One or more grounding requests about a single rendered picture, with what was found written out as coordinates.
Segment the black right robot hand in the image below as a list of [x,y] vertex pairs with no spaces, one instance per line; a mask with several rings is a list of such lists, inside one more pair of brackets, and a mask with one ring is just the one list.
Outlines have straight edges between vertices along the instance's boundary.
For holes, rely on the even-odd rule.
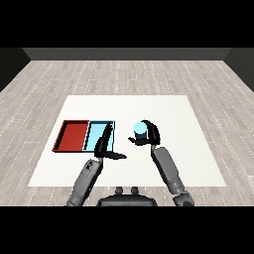
[[142,120],[140,122],[144,122],[147,125],[147,138],[137,140],[135,137],[129,137],[128,140],[136,146],[150,145],[151,149],[154,150],[161,143],[158,127],[149,120]]

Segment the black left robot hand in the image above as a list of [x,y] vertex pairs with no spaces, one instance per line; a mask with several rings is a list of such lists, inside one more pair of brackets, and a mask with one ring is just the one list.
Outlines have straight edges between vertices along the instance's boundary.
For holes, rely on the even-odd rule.
[[111,136],[111,131],[113,130],[110,123],[108,123],[102,133],[102,136],[97,140],[97,143],[94,148],[94,156],[103,160],[104,158],[112,160],[126,159],[126,156],[123,154],[111,152],[107,150],[108,142]]

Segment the light blue shallow open box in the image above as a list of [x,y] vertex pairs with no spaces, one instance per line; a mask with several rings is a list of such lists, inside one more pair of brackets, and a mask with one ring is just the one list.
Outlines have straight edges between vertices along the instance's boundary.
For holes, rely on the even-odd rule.
[[[110,124],[112,129],[115,129],[115,122],[113,120],[91,120],[88,124],[88,129],[85,134],[82,151],[84,153],[93,153],[95,145],[98,139],[102,136],[103,131],[107,124]],[[114,144],[114,131],[111,131],[111,135],[108,141],[107,151],[113,151]]]

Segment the small blue can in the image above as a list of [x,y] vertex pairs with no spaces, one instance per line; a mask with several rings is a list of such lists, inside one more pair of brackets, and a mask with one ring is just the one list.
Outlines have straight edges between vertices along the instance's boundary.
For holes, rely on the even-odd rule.
[[134,134],[137,140],[147,138],[147,125],[144,122],[137,122],[134,125]]

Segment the red shallow open box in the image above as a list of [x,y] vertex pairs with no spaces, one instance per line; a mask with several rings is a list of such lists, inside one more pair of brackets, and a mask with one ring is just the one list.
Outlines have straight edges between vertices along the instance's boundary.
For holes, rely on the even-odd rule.
[[81,153],[88,120],[65,120],[53,146],[55,153]]

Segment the dark grey robot body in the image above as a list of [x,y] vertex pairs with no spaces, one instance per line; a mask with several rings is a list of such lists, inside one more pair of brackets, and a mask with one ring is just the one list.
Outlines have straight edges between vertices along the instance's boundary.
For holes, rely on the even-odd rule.
[[139,194],[137,187],[131,188],[130,194],[124,194],[122,187],[117,187],[114,195],[101,198],[97,206],[157,206],[153,198]]

